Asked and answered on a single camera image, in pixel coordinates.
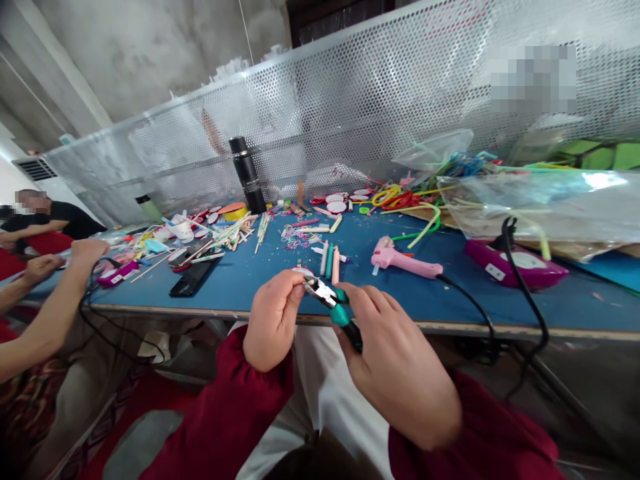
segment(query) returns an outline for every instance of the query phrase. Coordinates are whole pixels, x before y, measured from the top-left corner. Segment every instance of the green pliers handle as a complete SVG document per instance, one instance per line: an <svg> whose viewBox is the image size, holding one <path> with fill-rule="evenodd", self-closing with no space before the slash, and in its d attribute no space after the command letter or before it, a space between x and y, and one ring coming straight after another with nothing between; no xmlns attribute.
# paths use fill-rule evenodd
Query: green pliers handle
<svg viewBox="0 0 640 480"><path fill-rule="evenodd" d="M344 290L336 290L336 297L338 297L338 301L340 303L349 303L349 298ZM347 338L351 341L351 344L354 346L358 352L362 353L362 336L360 335L360 329L358 326L351 321L351 318L345 308L340 305L335 306L335 308L329 310L329 316L331 318L331 322L338 325L338 327L342 328L342 331L346 334Z"/></svg>

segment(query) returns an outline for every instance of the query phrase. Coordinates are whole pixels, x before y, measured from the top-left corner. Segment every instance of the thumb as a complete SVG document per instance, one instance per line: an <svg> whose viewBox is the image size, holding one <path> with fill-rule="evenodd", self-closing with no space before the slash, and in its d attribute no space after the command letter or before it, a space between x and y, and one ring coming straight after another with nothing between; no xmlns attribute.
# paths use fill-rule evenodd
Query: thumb
<svg viewBox="0 0 640 480"><path fill-rule="evenodd" d="M298 308L300 307L300 302L302 301L302 297L305 296L305 288L302 285L296 285L289 296L287 297L287 304L285 305L285 309L282 312L282 320L284 323L295 322L296 317L298 316Z"/></svg>
<svg viewBox="0 0 640 480"><path fill-rule="evenodd" d="M349 338L342 331L342 328L338 327L338 325L336 325L335 323L331 324L331 328L333 328L333 331L338 337L338 343L340 344L342 353L345 354L345 360L347 360L347 366L349 367L349 370L351 370L355 366L355 362L359 360L360 354L353 347Z"/></svg>

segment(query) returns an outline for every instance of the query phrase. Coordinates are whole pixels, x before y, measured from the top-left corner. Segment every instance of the white pants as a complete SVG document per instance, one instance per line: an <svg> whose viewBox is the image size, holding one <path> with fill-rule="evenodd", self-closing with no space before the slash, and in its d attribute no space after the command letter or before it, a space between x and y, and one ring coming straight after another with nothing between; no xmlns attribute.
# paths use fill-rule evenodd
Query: white pants
<svg viewBox="0 0 640 480"><path fill-rule="evenodd" d="M245 325L236 322L231 330ZM330 327L298 326L293 341L295 390L238 472L236 480L262 479L307 435L328 428L368 478L392 479L389 424L358 392Z"/></svg>

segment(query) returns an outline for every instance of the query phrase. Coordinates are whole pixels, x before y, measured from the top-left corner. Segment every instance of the blue tabletop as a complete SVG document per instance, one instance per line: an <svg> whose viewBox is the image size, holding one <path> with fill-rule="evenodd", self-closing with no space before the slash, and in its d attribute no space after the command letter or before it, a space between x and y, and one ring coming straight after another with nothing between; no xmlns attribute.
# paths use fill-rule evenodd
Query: blue tabletop
<svg viewBox="0 0 640 480"><path fill-rule="evenodd" d="M322 218L326 223L333 222ZM270 222L257 255L253 253L257 242L255 234L248 243L240 244L235 252L227 252L206 284L192 298L169 296L169 290L180 274L160 265L133 284L126 281L112 289L96 291L93 302L121 307L156 307L160 310L249 311L256 290L281 270L295 267L298 259L302 260L304 267L319 273L321 255L310 248L285 250L286 243L281 241L280 232L285 224L292 221L295 221L294 217L286 216L276 217ZM340 252L352 260L352 263L341 264L341 280L355 285L375 285L390 293L416 321L482 325L483 320L472 304L456 290L446 289L440 281L424 279L396 267L380 269L378 276L372 275L371 255L380 237L414 233L424 226L424 221L407 215L380 216L374 213L366 217L359 213L346 213L338 230L334 234L324 234L324 238L338 244ZM486 308L496 326L509 327L512 331L513 327L517 330L517 327L537 326L522 292L498 285L464 254L465 238L459 232L444 229L429 234L410 251L407 250L409 242L399 241L396 246L406 253L414 253L416 259L442 264L445 274ZM569 268L571 274L560 284L535 295L551 329L576 330L584 336L596 332L640 333L640 321L637 319L640 298ZM59 275L57 273L40 285L27 299L43 301L54 288ZM300 314L326 315L327 310L306 296Z"/></svg>

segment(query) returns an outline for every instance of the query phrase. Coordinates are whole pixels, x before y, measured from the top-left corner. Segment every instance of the blue table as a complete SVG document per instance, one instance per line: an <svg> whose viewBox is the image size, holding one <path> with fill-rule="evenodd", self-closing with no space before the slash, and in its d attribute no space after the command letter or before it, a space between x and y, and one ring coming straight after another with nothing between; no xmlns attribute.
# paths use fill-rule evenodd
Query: blue table
<svg viewBox="0 0 640 480"><path fill-rule="evenodd" d="M323 221L332 223L322 217ZM104 311L176 313L223 319L245 319L251 309L256 290L280 270L296 266L319 272L321 256L310 249L298 247L285 250L279 230L294 217L276 217L270 222L265 242L254 255L257 235L248 243L228 252L200 292L190 299L171 298L168 293L179 274L164 265L158 266L142 279L117 287L97 291L93 295L96 308ZM459 292L447 289L440 281L427 280L395 267L381 269L372 276L371 255L378 239L424 228L424 221L407 215L374 213L371 217L347 213L334 234L324 238L338 244L340 252L352 263L341 264L341 279L355 285L371 284L390 293L405 308L419 326L432 333L486 335L483 320ZM409 241L397 242L397 247L409 252ZM445 274L468 290L489 312L496 332L501 337L532 338L539 336L537 321L522 292L501 287L463 252L462 234L442 230L426 236L411 250L415 258L444 266ZM547 318L553 337L582 337L640 340L640 298L615 285L588 276L569 267L568 276L559 285L535 295ZM57 273L40 285L26 304L41 304L54 288ZM327 310L306 296L300 307L300 323L328 323Z"/></svg>

